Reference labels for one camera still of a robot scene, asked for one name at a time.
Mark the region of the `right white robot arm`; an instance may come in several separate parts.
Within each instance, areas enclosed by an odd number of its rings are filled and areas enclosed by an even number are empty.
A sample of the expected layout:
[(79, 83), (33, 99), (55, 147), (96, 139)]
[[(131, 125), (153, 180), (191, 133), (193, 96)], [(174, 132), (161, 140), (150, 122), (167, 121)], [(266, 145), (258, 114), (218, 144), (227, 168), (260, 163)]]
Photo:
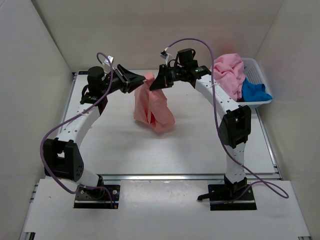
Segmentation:
[(212, 104), (217, 134), (226, 152), (224, 185), (219, 192), (229, 200), (236, 200), (247, 185), (244, 151), (251, 133), (252, 111), (250, 107), (241, 106), (229, 97), (214, 80), (211, 71), (204, 65), (198, 65), (195, 55), (192, 48), (180, 50), (174, 64), (170, 65), (170, 55), (162, 51), (165, 63), (159, 66), (158, 75), (149, 89), (166, 89), (171, 88), (175, 82), (187, 82)]

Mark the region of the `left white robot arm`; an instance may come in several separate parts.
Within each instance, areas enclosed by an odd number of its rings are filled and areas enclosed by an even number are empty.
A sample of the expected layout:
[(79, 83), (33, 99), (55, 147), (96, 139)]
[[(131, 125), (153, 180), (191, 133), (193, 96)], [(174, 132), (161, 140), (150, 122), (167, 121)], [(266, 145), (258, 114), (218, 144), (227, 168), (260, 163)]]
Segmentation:
[(87, 71), (87, 85), (82, 89), (75, 116), (63, 125), (62, 131), (54, 139), (44, 140), (42, 155), (46, 174), (85, 186), (93, 199), (101, 198), (105, 187), (98, 174), (85, 168), (80, 145), (93, 123), (103, 113), (108, 103), (107, 96), (116, 91), (131, 93), (144, 81), (144, 76), (121, 65), (110, 73), (105, 73), (100, 66), (91, 67)]

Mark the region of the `salmon pink t shirt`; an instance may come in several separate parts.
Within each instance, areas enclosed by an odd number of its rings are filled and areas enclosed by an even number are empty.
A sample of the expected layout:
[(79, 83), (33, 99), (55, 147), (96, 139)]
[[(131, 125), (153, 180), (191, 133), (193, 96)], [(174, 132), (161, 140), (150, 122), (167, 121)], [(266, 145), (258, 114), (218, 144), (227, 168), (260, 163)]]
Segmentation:
[(173, 113), (168, 108), (168, 100), (161, 89), (150, 90), (155, 81), (151, 71), (143, 76), (143, 84), (134, 91), (133, 118), (150, 126), (156, 133), (167, 132), (176, 123)]

